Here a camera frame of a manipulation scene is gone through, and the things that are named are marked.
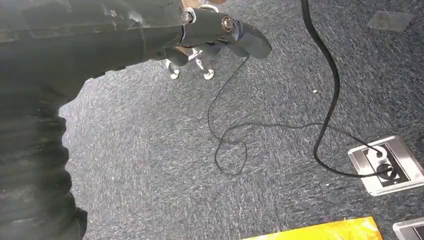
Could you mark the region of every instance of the metal chair leg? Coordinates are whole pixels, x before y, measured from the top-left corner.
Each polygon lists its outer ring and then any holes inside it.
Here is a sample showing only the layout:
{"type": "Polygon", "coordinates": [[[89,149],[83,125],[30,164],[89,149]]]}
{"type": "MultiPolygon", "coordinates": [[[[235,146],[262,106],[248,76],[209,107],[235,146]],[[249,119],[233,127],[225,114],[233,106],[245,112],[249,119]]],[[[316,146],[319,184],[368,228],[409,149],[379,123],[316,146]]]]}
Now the metal chair leg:
{"type": "Polygon", "coordinates": [[[170,60],[166,60],[166,69],[171,74],[170,77],[172,80],[177,79],[180,76],[180,70],[173,69],[172,62],[170,60]]]}

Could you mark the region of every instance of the gray carpet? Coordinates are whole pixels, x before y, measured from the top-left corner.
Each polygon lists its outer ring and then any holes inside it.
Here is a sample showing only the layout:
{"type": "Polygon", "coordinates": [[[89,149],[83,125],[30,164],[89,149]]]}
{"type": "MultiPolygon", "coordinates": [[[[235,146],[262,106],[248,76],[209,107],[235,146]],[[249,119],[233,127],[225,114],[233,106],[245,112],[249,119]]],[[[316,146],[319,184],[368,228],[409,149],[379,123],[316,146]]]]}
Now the gray carpet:
{"type": "MultiPolygon", "coordinates": [[[[368,140],[403,136],[424,164],[424,2],[315,0],[314,24],[333,53],[342,97],[333,124],[368,140]],[[376,11],[414,15],[404,32],[374,29],[376,11]]],[[[219,134],[235,123],[303,124],[323,119],[330,69],[310,39],[296,0],[228,0],[223,11],[261,29],[273,46],[249,59],[213,106],[219,134]]],[[[242,175],[221,174],[206,110],[243,60],[223,50],[204,80],[193,63],[171,80],[163,62],[146,62],[86,82],[61,109],[72,191],[88,211],[90,240],[237,240],[315,224],[373,216],[385,240],[395,222],[424,216],[422,189],[370,196],[359,179],[325,171],[313,159],[317,127],[247,127],[242,175]]],[[[355,170],[351,139],[328,131],[319,150],[330,166],[355,170]]],[[[225,146],[235,171],[241,146],[225,146]]]]}

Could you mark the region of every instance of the black cable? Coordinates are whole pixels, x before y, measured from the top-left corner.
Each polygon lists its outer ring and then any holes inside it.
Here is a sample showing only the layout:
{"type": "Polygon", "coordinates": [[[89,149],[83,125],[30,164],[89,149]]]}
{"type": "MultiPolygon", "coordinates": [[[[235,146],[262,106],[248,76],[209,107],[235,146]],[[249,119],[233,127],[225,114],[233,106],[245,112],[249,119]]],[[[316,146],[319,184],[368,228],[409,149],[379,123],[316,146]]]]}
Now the black cable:
{"type": "Polygon", "coordinates": [[[236,140],[236,141],[229,141],[229,140],[224,140],[225,135],[231,131],[234,130],[236,128],[240,128],[240,127],[244,127],[244,126],[259,126],[259,127],[284,127],[284,128],[289,128],[289,129],[302,129],[302,128],[307,128],[309,126],[316,126],[316,125],[321,125],[321,130],[319,132],[318,138],[316,139],[315,145],[313,147],[313,157],[315,158],[315,161],[323,168],[327,169],[330,172],[333,172],[335,174],[338,175],[342,175],[342,176],[346,176],[346,177],[351,177],[351,178],[367,178],[367,177],[373,177],[373,176],[378,176],[378,175],[382,175],[385,173],[388,173],[390,171],[393,170],[393,168],[388,168],[386,170],[383,171],[378,171],[372,174],[353,174],[353,173],[346,173],[346,172],[342,172],[339,170],[336,170],[334,168],[331,168],[329,166],[327,166],[325,163],[323,163],[320,158],[318,157],[318,148],[321,144],[321,141],[324,137],[324,134],[326,133],[327,128],[330,128],[336,132],[342,133],[352,139],[354,139],[355,141],[363,144],[364,146],[367,146],[370,149],[373,149],[375,151],[377,151],[377,153],[381,153],[379,150],[375,149],[374,147],[366,144],[364,141],[360,140],[359,138],[353,136],[352,134],[348,133],[347,131],[344,131],[342,129],[338,129],[336,127],[333,127],[331,125],[329,125],[330,120],[331,120],[331,116],[333,115],[334,109],[336,108],[337,105],[337,101],[339,99],[339,93],[340,93],[340,77],[339,77],[339,71],[337,69],[337,65],[330,53],[330,51],[328,50],[328,48],[326,47],[326,45],[323,43],[323,41],[321,40],[320,36],[318,35],[317,31],[314,28],[314,25],[312,24],[312,20],[311,20],[311,14],[309,11],[309,3],[308,0],[301,0],[301,6],[302,6],[302,15],[303,15],[303,21],[306,25],[306,28],[310,34],[310,36],[312,37],[312,39],[315,41],[315,43],[317,44],[317,46],[319,47],[319,49],[321,50],[321,52],[324,54],[325,58],[327,59],[327,62],[331,68],[331,72],[333,74],[333,78],[334,78],[334,94],[333,94],[333,98],[331,100],[330,103],[330,107],[328,109],[327,115],[325,117],[324,122],[310,122],[304,125],[299,125],[299,126],[294,126],[294,125],[289,125],[289,124],[283,124],[283,123],[261,123],[261,122],[245,122],[245,123],[241,123],[241,124],[237,124],[237,125],[233,125],[231,127],[229,127],[227,130],[225,130],[225,132],[223,133],[222,137],[218,137],[214,131],[212,130],[211,127],[211,121],[210,121],[210,112],[211,112],[211,108],[212,105],[216,102],[216,100],[218,99],[219,95],[222,93],[223,89],[225,88],[225,86],[234,78],[234,76],[236,75],[236,73],[240,70],[240,68],[242,66],[245,65],[246,61],[249,59],[249,57],[247,57],[243,63],[241,63],[241,65],[234,71],[234,73],[230,76],[230,78],[224,83],[224,85],[221,87],[221,89],[218,91],[216,97],[213,99],[212,103],[209,105],[209,108],[207,110],[207,124],[209,127],[210,132],[212,133],[212,135],[219,140],[219,144],[218,147],[216,148],[215,154],[214,154],[214,161],[216,166],[218,167],[218,169],[227,175],[238,175],[243,171],[243,168],[246,165],[247,159],[248,159],[248,147],[246,145],[245,142],[241,141],[241,140],[236,140]],[[244,146],[244,153],[245,153],[245,159],[240,167],[240,169],[236,172],[236,173],[227,173],[225,172],[222,167],[220,166],[220,164],[218,163],[217,160],[217,155],[218,152],[222,146],[223,143],[227,143],[227,144],[242,144],[244,146]]]}

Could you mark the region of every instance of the floor socket cover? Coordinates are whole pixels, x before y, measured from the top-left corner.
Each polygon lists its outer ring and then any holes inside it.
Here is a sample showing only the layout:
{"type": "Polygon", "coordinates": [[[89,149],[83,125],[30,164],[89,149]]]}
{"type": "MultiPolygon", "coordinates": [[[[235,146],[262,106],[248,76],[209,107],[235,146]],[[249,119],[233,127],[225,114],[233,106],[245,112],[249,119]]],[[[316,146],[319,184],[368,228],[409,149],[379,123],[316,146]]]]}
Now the floor socket cover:
{"type": "Polygon", "coordinates": [[[396,174],[389,172],[387,175],[361,178],[372,196],[424,185],[424,170],[401,137],[390,136],[369,145],[380,153],[364,145],[348,152],[358,174],[373,174],[388,167],[393,167],[396,171],[396,174]]]}
{"type": "Polygon", "coordinates": [[[400,240],[424,240],[424,217],[395,223],[393,230],[400,240]]]}

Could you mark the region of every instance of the metal floor socket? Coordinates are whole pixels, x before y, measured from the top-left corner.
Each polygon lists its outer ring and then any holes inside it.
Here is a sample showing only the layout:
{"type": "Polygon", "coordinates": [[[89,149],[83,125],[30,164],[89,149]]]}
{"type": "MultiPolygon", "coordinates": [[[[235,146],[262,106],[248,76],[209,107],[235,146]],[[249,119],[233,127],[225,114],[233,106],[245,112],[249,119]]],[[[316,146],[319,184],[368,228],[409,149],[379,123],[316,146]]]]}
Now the metal floor socket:
{"type": "Polygon", "coordinates": [[[399,240],[424,240],[424,217],[393,224],[399,240]]]}
{"type": "Polygon", "coordinates": [[[393,167],[396,174],[388,172],[381,176],[361,178],[372,196],[380,196],[424,185],[424,170],[405,142],[399,136],[390,136],[348,151],[358,174],[373,174],[393,167]]]}

